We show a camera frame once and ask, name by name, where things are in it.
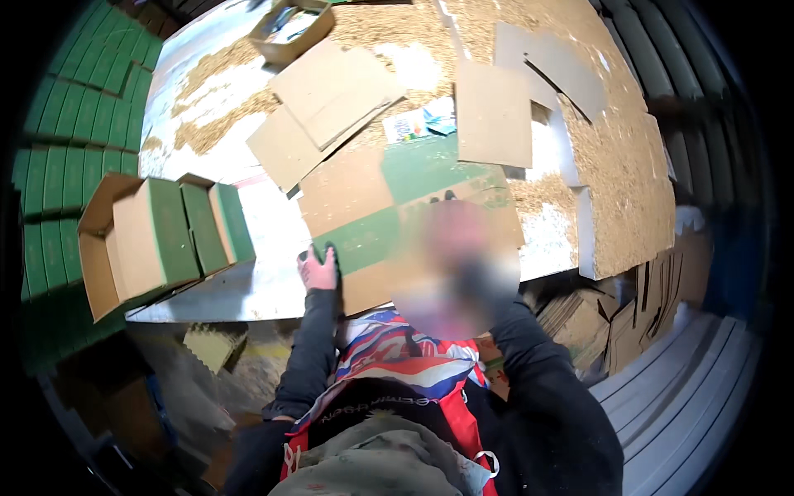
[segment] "black jacket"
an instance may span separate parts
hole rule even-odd
[[[292,423],[269,419],[300,418],[326,389],[335,365],[336,298],[335,292],[323,290],[310,290],[306,296],[306,314],[276,399],[264,408],[264,422],[241,431],[235,440],[227,494],[264,495],[279,482],[284,435]],[[601,405],[574,375],[568,350],[543,333],[521,298],[499,317],[491,334],[504,355],[511,386],[507,402],[474,383],[467,383],[464,391],[483,450],[499,459],[494,479],[499,495],[621,494],[623,452],[618,437]],[[363,421],[375,405],[457,444],[440,409],[413,401],[416,394],[407,386],[382,379],[357,379],[353,384],[311,425],[310,448]]]

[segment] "stack of green boxes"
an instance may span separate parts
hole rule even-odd
[[[13,168],[25,221],[20,349],[29,374],[124,328],[123,316],[93,325],[77,223],[105,173],[138,174],[146,99],[162,46],[97,0],[61,45],[29,108],[30,145],[17,152]]]

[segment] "hand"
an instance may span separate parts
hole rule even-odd
[[[314,245],[310,244],[308,252],[298,255],[298,272],[307,291],[337,289],[337,257],[333,246],[326,245],[326,262],[323,264],[314,256]]]

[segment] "apron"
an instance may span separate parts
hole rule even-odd
[[[349,321],[337,338],[337,346],[344,351],[339,357],[334,382],[287,434],[291,439],[284,445],[281,480],[297,470],[300,453],[309,448],[309,426],[331,401],[351,381],[382,378],[397,380],[438,403],[462,455],[491,471],[483,495],[496,496],[493,477],[499,473],[499,461],[493,453],[483,451],[477,420],[468,411],[463,390],[467,378],[488,387],[488,380],[477,363],[480,354],[474,340],[447,341],[425,336],[395,310],[380,310]],[[493,460],[493,471],[486,456]]]

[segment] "black sleeve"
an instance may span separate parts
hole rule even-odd
[[[309,290],[306,312],[293,336],[287,369],[276,388],[276,399],[262,409],[262,418],[302,417],[328,387],[336,363],[333,331],[337,324],[338,292]]]
[[[491,331],[510,382],[503,419],[532,494],[621,494],[623,451],[606,413],[574,374],[568,350],[520,296]]]
[[[226,472],[228,496],[264,496],[279,483],[284,462],[284,434],[292,422],[265,421],[242,429],[233,440],[234,459]]]

